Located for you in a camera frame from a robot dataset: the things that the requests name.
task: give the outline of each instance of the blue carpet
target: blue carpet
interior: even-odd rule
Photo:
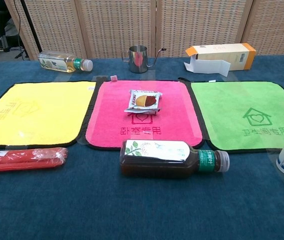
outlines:
[[[35,61],[0,62],[0,96],[14,83],[90,81],[97,75],[284,87],[284,55],[257,56],[251,70],[227,78],[187,72],[183,61],[189,58],[159,58],[155,70],[142,74],[129,72],[121,59],[94,59],[91,73],[73,74],[42,69]],[[128,178],[119,172],[118,152],[77,143],[63,167],[0,173],[0,240],[284,239],[284,183],[268,154],[232,154],[230,160],[224,174]]]

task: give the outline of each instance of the cable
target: cable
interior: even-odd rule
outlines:
[[[19,29],[18,29],[18,46],[20,47],[20,52],[21,52],[21,55],[22,55],[22,59],[23,61],[25,61],[24,57],[23,57],[23,52],[22,52],[22,47],[21,47],[21,44],[20,44],[20,32],[21,32],[21,16],[20,16],[20,13],[18,12],[17,10],[17,6],[16,6],[16,2],[14,0],[14,5],[15,5],[15,9],[16,9],[16,12],[18,14],[18,18],[19,18]]]

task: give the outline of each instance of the plastic bottle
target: plastic bottle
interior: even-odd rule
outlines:
[[[43,51],[39,54],[39,61],[43,68],[66,73],[72,73],[76,70],[88,71],[93,69],[93,63],[88,59],[77,58],[72,54]]]
[[[187,178],[195,172],[226,172],[225,151],[196,150],[183,141],[127,140],[120,152],[122,174],[139,177]]]

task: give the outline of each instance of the snack package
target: snack package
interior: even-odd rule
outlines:
[[[131,90],[130,92],[131,98],[124,112],[155,115],[160,111],[158,103],[162,93],[159,91]]]

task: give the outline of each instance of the bottle label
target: bottle label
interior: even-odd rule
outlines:
[[[125,155],[184,162],[190,148],[183,141],[127,140]]]
[[[213,172],[215,167],[215,155],[211,150],[199,150],[199,172]]]
[[[81,70],[81,64],[82,64],[81,58],[76,58],[74,60],[74,68],[76,68],[77,70]]]
[[[46,69],[53,69],[58,71],[67,71],[67,65],[66,62],[59,59],[53,59],[53,58],[39,58],[41,66]]]

